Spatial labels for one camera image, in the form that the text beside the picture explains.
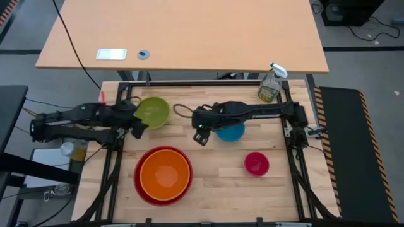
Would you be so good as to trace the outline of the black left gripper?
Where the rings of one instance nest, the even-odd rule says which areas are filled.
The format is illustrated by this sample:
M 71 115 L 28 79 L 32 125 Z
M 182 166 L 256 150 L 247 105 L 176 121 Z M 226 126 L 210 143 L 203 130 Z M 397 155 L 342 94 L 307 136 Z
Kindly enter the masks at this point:
M 137 111 L 137 106 L 129 100 L 121 101 L 121 127 L 132 127 L 131 134 L 136 139 L 141 138 L 141 130 L 149 127 L 148 124 L 142 123 L 142 120 L 135 117 L 134 113 Z

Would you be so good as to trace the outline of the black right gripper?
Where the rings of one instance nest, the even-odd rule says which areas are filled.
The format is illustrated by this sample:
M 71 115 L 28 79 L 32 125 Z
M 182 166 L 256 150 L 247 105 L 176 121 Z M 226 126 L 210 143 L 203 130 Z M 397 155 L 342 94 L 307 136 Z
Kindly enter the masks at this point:
M 219 128 L 219 114 L 213 110 L 205 109 L 203 106 L 198 106 L 192 114 L 191 125 L 195 129 L 212 129 Z M 193 139 L 197 143 L 205 146 L 209 140 L 210 131 L 197 130 Z

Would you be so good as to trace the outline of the green bowl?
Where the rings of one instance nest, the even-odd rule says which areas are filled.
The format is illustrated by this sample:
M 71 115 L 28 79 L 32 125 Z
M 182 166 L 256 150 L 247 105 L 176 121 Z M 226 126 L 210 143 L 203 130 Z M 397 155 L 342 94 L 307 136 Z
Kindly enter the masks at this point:
M 170 105 L 163 98 L 151 96 L 140 102 L 134 116 L 147 124 L 149 129 L 158 129 L 169 120 Z

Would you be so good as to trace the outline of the blue bowl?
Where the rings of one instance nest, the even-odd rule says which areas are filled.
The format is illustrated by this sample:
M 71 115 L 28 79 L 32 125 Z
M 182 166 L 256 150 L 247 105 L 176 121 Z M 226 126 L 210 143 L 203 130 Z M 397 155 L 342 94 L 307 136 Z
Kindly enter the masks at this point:
M 230 127 L 226 127 L 224 129 L 221 129 L 219 131 L 216 131 L 216 135 L 225 142 L 236 142 L 240 138 L 243 137 L 244 132 L 245 132 L 245 125 L 244 123 L 242 124 L 237 124 L 233 125 Z

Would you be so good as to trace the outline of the orange bowl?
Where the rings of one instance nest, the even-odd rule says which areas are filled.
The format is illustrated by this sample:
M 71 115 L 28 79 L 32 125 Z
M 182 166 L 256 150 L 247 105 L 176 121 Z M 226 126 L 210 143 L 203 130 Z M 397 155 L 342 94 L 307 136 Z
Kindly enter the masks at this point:
M 140 187 L 157 201 L 180 197 L 189 187 L 193 173 L 186 155 L 173 148 L 149 152 L 139 170 Z

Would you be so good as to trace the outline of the large red bowl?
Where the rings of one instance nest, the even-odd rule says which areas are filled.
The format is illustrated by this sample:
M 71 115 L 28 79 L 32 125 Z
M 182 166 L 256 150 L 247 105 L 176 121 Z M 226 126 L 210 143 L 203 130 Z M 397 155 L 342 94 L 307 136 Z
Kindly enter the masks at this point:
M 147 202 L 147 203 L 149 203 L 149 204 L 151 204 L 151 205 L 154 205 L 154 206 L 169 206 L 169 205 L 171 205 L 171 204 L 174 204 L 174 203 L 178 202 L 179 200 L 181 200 L 181 199 L 186 195 L 186 193 L 188 192 L 188 190 L 189 190 L 189 188 L 190 188 L 190 186 L 191 186 L 191 184 L 192 184 L 192 181 L 193 181 L 193 177 L 192 177 L 192 181 L 191 181 L 191 183 L 190 183 L 188 189 L 187 189 L 182 195 L 180 195 L 180 197 L 178 197 L 178 198 L 176 198 L 176 199 L 172 199 L 172 200 L 170 200 L 170 201 L 157 201 L 157 200 L 152 199 L 151 197 L 149 197 L 149 196 L 146 195 L 146 193 L 144 192 L 144 190 L 140 187 L 140 178 L 139 178 L 139 175 L 140 175 L 140 174 L 139 174 L 140 165 L 144 162 L 144 159 L 145 159 L 146 155 L 147 155 L 149 152 L 155 151 L 155 150 L 158 150 L 158 149 L 164 149 L 164 148 L 173 148 L 173 149 L 175 149 L 175 150 L 181 151 L 180 149 L 177 149 L 177 148 L 172 147 L 172 146 L 159 146 L 159 147 L 155 147 L 155 148 L 153 148 L 153 149 L 147 151 L 147 152 L 140 158 L 140 160 L 138 161 L 138 163 L 137 163 L 137 165 L 136 165 L 136 167 L 135 167 L 135 169 L 134 169 L 133 182 L 134 182 L 134 187 L 135 187 L 135 189 L 136 189 L 138 195 L 139 195 L 145 202 Z

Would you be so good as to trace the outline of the small magenta bowl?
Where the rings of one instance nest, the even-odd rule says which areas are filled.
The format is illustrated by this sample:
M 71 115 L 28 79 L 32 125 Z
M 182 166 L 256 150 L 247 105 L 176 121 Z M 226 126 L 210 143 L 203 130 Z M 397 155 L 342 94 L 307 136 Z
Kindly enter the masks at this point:
M 262 177 L 270 169 L 270 162 L 263 153 L 252 152 L 245 157 L 244 167 L 249 174 Z

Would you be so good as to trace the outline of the plastic bottle with yellow liquid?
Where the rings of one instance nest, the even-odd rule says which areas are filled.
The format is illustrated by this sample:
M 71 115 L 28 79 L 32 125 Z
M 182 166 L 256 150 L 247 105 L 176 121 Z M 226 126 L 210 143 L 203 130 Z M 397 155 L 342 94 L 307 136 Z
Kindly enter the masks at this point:
M 63 143 L 60 146 L 60 152 L 63 156 L 66 156 L 74 161 L 84 161 L 86 156 L 86 150 L 76 147 L 72 142 Z

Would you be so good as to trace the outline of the white rectangular desk socket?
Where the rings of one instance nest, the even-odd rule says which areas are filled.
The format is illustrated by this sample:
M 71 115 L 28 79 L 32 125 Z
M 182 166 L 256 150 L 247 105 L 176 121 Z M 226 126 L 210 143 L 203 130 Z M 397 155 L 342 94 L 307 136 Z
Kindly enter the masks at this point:
M 96 59 L 106 61 L 123 61 L 126 59 L 126 55 L 126 49 L 99 49 Z

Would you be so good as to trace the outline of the spray bottle with white trigger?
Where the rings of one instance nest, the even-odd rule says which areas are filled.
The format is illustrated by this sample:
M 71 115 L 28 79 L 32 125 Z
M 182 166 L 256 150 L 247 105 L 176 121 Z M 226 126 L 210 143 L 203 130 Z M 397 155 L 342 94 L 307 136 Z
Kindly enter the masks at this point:
M 274 62 L 271 62 L 270 66 L 273 74 L 270 79 L 267 78 L 268 75 L 262 79 L 257 92 L 258 98 L 267 103 L 274 101 L 282 88 L 282 80 L 288 77 L 288 72 L 284 67 Z

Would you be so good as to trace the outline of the white board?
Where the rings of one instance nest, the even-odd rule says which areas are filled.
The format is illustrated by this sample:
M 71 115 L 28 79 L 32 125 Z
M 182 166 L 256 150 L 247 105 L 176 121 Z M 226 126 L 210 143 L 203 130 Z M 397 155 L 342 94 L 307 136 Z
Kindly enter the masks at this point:
M 78 174 L 70 170 L 71 159 L 59 148 L 34 149 L 25 176 L 26 188 L 56 186 L 60 183 L 76 185 Z

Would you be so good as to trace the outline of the light wooden desk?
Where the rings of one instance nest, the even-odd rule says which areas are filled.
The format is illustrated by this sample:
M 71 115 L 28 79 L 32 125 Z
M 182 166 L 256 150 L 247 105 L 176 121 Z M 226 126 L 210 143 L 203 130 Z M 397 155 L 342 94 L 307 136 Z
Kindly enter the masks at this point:
M 38 68 L 329 71 L 309 0 L 65 0 L 60 13 Z M 97 60 L 99 49 L 126 59 Z

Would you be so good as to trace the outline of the black mat with hazard stripes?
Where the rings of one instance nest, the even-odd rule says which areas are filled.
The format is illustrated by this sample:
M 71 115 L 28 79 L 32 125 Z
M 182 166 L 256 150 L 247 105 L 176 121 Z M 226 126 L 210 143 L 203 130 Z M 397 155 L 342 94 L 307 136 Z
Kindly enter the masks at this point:
M 342 219 L 398 223 L 363 92 L 315 87 L 323 150 Z

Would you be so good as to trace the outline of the black computer case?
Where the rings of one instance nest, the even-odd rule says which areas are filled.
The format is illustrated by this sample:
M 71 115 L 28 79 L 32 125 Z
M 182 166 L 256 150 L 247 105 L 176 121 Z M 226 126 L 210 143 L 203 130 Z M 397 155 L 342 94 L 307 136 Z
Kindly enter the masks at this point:
M 325 26 L 362 26 L 385 0 L 319 0 Z

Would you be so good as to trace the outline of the black aluminium frame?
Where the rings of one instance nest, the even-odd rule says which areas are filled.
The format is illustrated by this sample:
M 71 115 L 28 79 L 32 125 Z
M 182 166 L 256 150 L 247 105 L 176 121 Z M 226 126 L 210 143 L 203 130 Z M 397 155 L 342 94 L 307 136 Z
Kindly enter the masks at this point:
M 226 143 L 216 135 L 205 146 L 193 139 L 187 115 L 200 105 L 229 100 L 259 104 L 257 81 L 154 81 L 149 86 L 135 83 L 132 97 L 159 96 L 178 104 L 169 121 L 159 129 L 147 130 L 141 139 L 128 134 L 117 185 L 114 223 L 233 223 L 296 221 L 299 218 L 280 119 L 250 120 L 243 137 Z M 136 192 L 134 168 L 140 158 L 157 146 L 183 151 L 193 168 L 193 181 L 186 195 L 169 206 L 153 206 Z M 262 177 L 249 174 L 245 157 L 263 153 L 270 169 Z

